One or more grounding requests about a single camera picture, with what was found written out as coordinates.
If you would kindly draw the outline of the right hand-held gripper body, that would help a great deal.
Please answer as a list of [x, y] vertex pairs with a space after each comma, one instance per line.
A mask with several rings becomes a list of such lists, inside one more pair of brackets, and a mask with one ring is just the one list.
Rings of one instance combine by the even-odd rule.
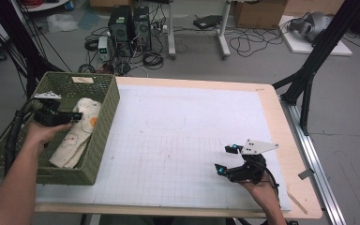
[[254, 184], [262, 180], [266, 166], [266, 159], [263, 153], [278, 148], [277, 143], [261, 142], [248, 139], [243, 146], [242, 152], [238, 153], [244, 160], [244, 164], [239, 167], [227, 170], [227, 178], [231, 182], [251, 181]]

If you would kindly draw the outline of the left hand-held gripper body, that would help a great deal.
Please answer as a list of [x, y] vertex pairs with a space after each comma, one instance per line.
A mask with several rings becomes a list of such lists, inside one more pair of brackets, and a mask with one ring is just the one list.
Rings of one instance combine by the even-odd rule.
[[56, 127], [70, 123], [74, 118], [73, 112], [60, 112], [61, 96], [54, 92], [45, 92], [35, 94], [34, 99], [37, 99], [42, 107], [35, 111], [35, 120], [46, 127]]

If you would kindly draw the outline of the cream printed cloth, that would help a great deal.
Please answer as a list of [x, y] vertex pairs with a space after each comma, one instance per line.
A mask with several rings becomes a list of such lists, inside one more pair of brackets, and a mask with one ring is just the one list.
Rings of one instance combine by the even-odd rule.
[[81, 98], [74, 111], [82, 113], [82, 119], [72, 125], [71, 129], [52, 154], [50, 162], [58, 168], [74, 168], [95, 129], [101, 103], [91, 98]]

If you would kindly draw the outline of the green woven basket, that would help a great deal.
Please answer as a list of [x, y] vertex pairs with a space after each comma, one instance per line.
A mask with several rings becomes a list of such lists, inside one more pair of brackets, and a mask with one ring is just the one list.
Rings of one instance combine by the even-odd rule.
[[38, 93], [53, 92], [61, 96], [59, 109], [70, 112], [81, 98], [102, 104], [96, 127], [77, 165], [72, 169], [58, 168], [49, 162], [66, 136], [59, 132], [42, 152], [37, 171], [39, 184], [92, 186], [98, 176], [100, 162], [120, 100], [116, 79], [109, 74], [47, 72], [39, 82]]

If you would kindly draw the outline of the thin wooden stick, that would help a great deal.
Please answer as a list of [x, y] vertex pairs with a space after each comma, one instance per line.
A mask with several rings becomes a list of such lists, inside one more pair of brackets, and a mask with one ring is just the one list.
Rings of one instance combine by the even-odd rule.
[[301, 211], [304, 215], [307, 215], [307, 200], [302, 196], [291, 193], [290, 191], [288, 191], [287, 194], [290, 200], [297, 206], [298, 210]]

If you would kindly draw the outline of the white grid mat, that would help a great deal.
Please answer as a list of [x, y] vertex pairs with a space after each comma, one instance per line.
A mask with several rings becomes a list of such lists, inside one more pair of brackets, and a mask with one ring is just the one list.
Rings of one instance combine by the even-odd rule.
[[228, 145], [272, 140], [257, 92], [122, 84], [96, 183], [40, 185], [40, 203], [256, 210], [217, 173], [240, 166]]

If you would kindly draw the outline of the person's dark clothing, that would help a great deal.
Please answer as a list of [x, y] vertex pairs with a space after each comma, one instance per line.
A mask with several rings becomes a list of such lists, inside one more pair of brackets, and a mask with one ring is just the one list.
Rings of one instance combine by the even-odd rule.
[[227, 219], [223, 217], [103, 215], [99, 225], [227, 225]]

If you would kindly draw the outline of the clear plastic bag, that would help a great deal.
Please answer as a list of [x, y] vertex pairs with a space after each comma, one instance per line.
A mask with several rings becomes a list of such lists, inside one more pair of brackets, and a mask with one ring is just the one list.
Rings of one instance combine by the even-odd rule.
[[51, 33], [70, 32], [79, 28], [71, 15], [53, 14], [47, 17], [47, 24]]

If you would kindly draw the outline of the large black computer tower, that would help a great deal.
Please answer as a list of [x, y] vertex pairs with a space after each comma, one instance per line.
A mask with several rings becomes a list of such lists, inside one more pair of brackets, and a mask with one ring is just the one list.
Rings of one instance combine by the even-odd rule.
[[131, 7], [121, 5], [114, 6], [108, 27], [116, 55], [130, 57], [130, 41], [135, 37]]

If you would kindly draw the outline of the teal floor sheet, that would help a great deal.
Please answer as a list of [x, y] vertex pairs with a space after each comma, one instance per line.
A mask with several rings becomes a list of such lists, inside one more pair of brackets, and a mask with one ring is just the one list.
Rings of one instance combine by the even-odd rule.
[[78, 26], [82, 30], [90, 30], [100, 21], [100, 17], [94, 12], [90, 10], [86, 10], [84, 14], [81, 16]]

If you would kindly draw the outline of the slim black computer tower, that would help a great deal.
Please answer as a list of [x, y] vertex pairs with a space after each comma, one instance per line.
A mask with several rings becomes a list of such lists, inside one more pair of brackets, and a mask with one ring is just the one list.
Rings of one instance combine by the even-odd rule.
[[135, 7], [133, 21], [138, 45], [141, 46], [145, 52], [150, 52], [152, 44], [149, 7]]

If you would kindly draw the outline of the white metal stand leg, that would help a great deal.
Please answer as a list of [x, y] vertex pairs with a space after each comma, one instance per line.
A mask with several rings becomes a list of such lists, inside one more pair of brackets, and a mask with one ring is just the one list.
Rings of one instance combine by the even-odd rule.
[[230, 9], [231, 9], [231, 1], [225, 0], [221, 26], [217, 30], [217, 38], [218, 38], [218, 41], [219, 41], [219, 44], [220, 44], [220, 47], [222, 50], [222, 58], [223, 59], [226, 59], [227, 57], [229, 57], [231, 55], [227, 40], [225, 38], [225, 31], [226, 31], [227, 21], [228, 21], [229, 14], [230, 14]]
[[171, 59], [176, 56], [175, 40], [173, 33], [173, 0], [168, 0], [169, 16], [168, 16], [168, 54]]

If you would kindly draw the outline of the black flat device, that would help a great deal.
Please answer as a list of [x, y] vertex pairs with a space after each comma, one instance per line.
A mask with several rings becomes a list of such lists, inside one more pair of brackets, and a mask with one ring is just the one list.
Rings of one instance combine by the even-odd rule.
[[209, 15], [193, 21], [193, 24], [198, 28], [204, 30], [211, 27], [216, 27], [222, 21], [222, 17], [218, 15]]

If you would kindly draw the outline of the brown cardboard box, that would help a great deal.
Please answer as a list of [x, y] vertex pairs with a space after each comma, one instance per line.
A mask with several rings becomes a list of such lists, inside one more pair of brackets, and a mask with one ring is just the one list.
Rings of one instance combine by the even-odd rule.
[[259, 0], [257, 3], [237, 2], [234, 22], [239, 28], [277, 29], [288, 0]]

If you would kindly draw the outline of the aluminium rail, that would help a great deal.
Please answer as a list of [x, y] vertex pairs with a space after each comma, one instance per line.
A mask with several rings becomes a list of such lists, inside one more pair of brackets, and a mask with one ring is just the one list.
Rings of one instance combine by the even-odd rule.
[[288, 123], [293, 131], [296, 143], [299, 145], [302, 159], [307, 165], [307, 169], [312, 169], [315, 173], [309, 177], [312, 179], [314, 189], [318, 191], [318, 199], [322, 211], [331, 225], [347, 225], [345, 218], [340, 210], [337, 199], [330, 187], [321, 161], [317, 155], [313, 141], [306, 135], [299, 125], [301, 113], [296, 106], [289, 105], [285, 101], [280, 101], [281, 107], [287, 116]]

